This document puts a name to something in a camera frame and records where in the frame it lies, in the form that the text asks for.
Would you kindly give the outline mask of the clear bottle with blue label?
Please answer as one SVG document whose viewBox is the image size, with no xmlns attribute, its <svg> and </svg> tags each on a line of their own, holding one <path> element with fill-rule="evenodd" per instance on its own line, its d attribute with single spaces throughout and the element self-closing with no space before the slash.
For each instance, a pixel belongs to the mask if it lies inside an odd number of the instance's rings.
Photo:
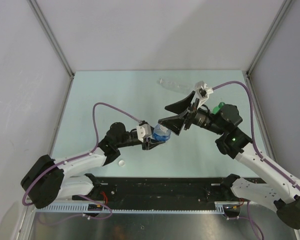
<svg viewBox="0 0 300 240">
<path fill-rule="evenodd" d="M 169 130 L 168 132 L 162 132 L 159 129 L 159 125 L 161 124 L 157 124 L 152 132 L 152 137 L 153 139 L 157 140 L 157 141 L 168 141 L 171 137 L 171 131 Z"/>
</svg>

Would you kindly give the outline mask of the green plastic bottle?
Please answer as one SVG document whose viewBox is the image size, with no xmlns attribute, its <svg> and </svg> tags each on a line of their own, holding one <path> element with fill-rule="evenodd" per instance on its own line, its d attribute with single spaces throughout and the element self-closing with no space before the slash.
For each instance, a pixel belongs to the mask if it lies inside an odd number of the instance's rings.
<svg viewBox="0 0 300 240">
<path fill-rule="evenodd" d="M 218 111 L 220 110 L 221 108 L 219 108 L 219 104 L 217 106 L 215 106 L 212 110 L 212 113 L 215 115 L 218 113 Z"/>
</svg>

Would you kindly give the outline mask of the green bottle cap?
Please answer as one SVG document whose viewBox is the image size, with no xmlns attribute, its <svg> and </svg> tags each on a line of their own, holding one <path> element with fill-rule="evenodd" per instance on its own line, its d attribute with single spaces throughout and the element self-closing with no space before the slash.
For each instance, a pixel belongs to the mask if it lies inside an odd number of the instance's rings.
<svg viewBox="0 0 300 240">
<path fill-rule="evenodd" d="M 224 105 L 225 105 L 224 102 L 220 102 L 219 105 L 218 105 L 218 107 L 219 107 L 219 108 L 222 108 Z"/>
</svg>

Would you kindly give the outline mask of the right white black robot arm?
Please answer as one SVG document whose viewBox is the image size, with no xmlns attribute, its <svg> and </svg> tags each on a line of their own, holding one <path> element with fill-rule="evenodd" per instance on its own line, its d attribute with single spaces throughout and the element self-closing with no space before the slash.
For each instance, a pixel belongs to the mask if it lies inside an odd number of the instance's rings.
<svg viewBox="0 0 300 240">
<path fill-rule="evenodd" d="M 167 105 L 165 110 L 174 116 L 158 120 L 165 128 L 179 135 L 191 125 L 218 134 L 215 141 L 221 154 L 245 165 L 264 183 L 252 183 L 231 174 L 220 188 L 221 196 L 232 201 L 235 197 L 255 202 L 275 212 L 287 226 L 300 229 L 300 179 L 260 151 L 255 141 L 239 128 L 243 121 L 238 108 L 223 104 L 216 113 L 200 108 L 200 100 L 192 92 L 183 100 Z"/>
</svg>

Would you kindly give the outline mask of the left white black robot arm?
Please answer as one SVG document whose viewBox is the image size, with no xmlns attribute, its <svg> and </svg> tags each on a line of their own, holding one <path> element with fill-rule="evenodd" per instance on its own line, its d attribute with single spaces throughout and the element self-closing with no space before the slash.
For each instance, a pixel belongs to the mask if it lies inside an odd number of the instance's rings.
<svg viewBox="0 0 300 240">
<path fill-rule="evenodd" d="M 123 123 L 115 122 L 91 152 L 61 159 L 53 159 L 48 154 L 41 156 L 20 182 L 25 191 L 23 204 L 42 209 L 55 200 L 71 196 L 83 195 L 95 200 L 101 188 L 88 170 L 114 162 L 121 155 L 121 148 L 141 146 L 148 151 L 163 143 L 165 139 L 156 135 L 154 127 L 145 121 L 131 131 Z"/>
</svg>

